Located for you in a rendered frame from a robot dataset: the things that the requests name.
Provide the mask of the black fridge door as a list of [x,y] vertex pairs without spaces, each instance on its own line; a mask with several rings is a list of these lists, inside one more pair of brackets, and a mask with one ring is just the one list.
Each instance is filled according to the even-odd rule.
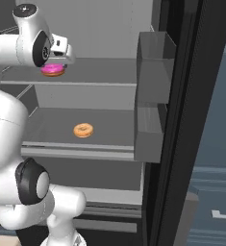
[[177,45],[162,159],[147,165],[147,246],[173,246],[226,43],[226,0],[163,0]]

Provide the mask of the small grey door bin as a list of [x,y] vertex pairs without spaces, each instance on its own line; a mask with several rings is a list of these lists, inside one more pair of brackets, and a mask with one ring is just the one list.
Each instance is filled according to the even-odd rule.
[[135,106],[135,160],[161,161],[166,113],[165,104],[143,103]]

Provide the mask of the grey fridge drawer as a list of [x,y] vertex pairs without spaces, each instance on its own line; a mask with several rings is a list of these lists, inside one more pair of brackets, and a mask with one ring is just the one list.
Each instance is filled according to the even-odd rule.
[[51,184],[62,219],[74,227],[136,234],[141,219],[142,189],[139,191],[68,187]]

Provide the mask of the orange glazed donut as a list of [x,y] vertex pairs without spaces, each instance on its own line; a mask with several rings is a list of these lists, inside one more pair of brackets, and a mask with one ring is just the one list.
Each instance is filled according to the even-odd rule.
[[74,135],[80,138],[89,137],[93,133],[93,126],[88,123],[81,123],[74,127]]

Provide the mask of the grey fridge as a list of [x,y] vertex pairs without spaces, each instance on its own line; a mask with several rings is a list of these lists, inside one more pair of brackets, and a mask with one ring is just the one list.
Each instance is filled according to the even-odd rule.
[[[0,35],[19,33],[13,10],[25,3],[39,8],[51,34],[67,39],[76,60],[137,61],[139,33],[154,32],[151,27],[152,0],[0,0]],[[1,79],[3,73],[12,67],[18,66],[4,67]],[[3,85],[0,81],[0,89],[18,99],[29,113],[22,144],[29,118],[40,108],[132,111],[135,139],[135,106],[143,104],[137,98],[137,84]],[[146,246],[146,229],[142,221],[145,181],[147,165],[155,162],[142,162],[135,158],[126,161],[31,157],[23,156],[22,152],[21,157],[32,158],[43,166],[52,185],[130,191],[142,189],[141,219],[138,220],[136,234],[75,229],[87,246]],[[8,231],[19,239],[21,246],[40,246],[49,235],[46,221]]]

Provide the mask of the blue-grey cupboards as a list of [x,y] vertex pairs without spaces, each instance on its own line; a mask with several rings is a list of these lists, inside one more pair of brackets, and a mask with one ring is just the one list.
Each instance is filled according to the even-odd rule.
[[199,204],[187,246],[226,246],[226,44],[190,189]]

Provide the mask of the pink frosted donut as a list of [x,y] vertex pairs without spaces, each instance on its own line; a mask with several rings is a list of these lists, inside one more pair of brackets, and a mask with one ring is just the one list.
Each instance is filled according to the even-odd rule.
[[61,63],[47,63],[40,71],[44,76],[58,77],[64,73],[64,67]]

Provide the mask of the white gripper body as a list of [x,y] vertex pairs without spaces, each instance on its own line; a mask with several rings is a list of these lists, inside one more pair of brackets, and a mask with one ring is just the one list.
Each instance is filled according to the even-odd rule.
[[73,64],[76,60],[75,53],[70,44],[67,45],[67,51],[62,56],[56,56],[54,53],[51,53],[48,62],[49,63],[61,63],[61,64]]

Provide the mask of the large grey door bin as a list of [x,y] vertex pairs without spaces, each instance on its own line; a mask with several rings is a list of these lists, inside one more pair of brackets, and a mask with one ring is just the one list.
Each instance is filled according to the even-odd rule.
[[176,44],[167,32],[140,32],[137,51],[137,98],[143,103],[169,99]]

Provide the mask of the grey fridge shelf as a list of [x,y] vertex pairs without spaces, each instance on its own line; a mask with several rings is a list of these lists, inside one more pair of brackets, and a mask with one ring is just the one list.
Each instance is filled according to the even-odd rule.
[[[73,129],[93,126],[79,138]],[[88,160],[134,159],[134,113],[113,110],[37,109],[29,118],[21,149],[23,156]]]
[[46,77],[39,68],[12,67],[2,76],[3,85],[93,84],[134,86],[137,62],[134,59],[77,59],[58,77]]

